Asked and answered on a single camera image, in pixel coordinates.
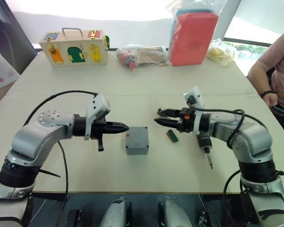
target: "green door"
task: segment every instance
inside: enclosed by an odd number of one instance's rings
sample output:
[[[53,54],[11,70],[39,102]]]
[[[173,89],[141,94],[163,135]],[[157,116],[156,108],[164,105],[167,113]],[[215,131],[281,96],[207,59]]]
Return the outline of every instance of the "green door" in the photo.
[[[67,53],[71,62],[85,62],[84,56],[82,54],[82,50],[79,47],[72,46],[67,49]]]

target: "pink shirt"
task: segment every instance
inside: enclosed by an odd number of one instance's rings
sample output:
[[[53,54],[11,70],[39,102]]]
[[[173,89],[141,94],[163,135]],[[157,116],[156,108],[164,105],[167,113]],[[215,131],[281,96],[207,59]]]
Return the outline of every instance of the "pink shirt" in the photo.
[[[275,67],[271,88],[279,91],[278,103],[284,107],[284,34],[282,34],[259,58],[267,66],[267,70]]]

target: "wooden box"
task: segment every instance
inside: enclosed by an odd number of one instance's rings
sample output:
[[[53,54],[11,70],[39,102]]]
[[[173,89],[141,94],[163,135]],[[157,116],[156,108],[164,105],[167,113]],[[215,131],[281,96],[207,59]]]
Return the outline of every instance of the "wooden box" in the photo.
[[[107,39],[103,30],[63,28],[46,33],[39,44],[53,67],[107,65]]]

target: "clear plastic bag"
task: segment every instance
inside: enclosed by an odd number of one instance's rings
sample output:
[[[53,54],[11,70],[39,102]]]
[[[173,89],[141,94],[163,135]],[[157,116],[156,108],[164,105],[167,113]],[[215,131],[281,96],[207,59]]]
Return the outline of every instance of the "clear plastic bag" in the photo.
[[[171,9],[169,60],[173,66],[201,64],[227,0],[183,0]]]
[[[164,46],[144,47],[141,45],[127,45],[116,50],[120,63],[130,69],[155,64],[167,65],[168,55]]]
[[[221,39],[212,40],[209,45],[206,57],[227,67],[234,63],[237,49],[225,44]]]

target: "gray plastic box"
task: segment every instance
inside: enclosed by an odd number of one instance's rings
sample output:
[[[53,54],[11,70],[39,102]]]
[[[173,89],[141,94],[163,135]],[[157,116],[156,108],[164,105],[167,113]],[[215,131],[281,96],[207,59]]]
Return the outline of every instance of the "gray plastic box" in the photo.
[[[128,155],[147,155],[149,150],[147,127],[130,127],[126,132]]]

